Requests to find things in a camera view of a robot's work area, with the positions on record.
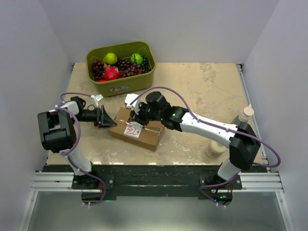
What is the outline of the brown cardboard express box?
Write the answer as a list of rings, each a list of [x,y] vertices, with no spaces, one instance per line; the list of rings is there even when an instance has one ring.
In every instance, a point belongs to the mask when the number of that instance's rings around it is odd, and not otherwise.
[[[130,110],[121,107],[115,116],[116,126],[109,128],[113,138],[142,147],[150,151],[156,151],[164,134],[165,127],[157,121],[151,121],[142,126],[131,121]]]

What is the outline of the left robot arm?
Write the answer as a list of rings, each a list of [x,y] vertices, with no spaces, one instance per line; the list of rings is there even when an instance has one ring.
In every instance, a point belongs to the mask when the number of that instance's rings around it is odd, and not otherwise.
[[[117,125],[104,106],[98,106],[95,96],[92,98],[95,101],[93,109],[86,108],[86,101],[75,96],[37,115],[43,148],[64,157],[74,172],[74,182],[89,189],[98,187],[102,182],[93,163],[77,148],[81,138],[80,122],[91,122],[97,128]]]

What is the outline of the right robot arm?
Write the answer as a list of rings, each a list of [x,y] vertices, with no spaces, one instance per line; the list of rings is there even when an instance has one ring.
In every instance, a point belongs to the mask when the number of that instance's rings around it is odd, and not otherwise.
[[[165,128],[187,132],[211,139],[229,149],[229,158],[216,173],[205,180],[205,186],[226,189],[234,176],[242,170],[250,170],[260,149],[260,142],[246,122],[224,124],[193,113],[188,106],[172,106],[159,91],[149,93],[144,102],[137,94],[128,94],[125,107],[130,118],[143,126],[159,121]]]

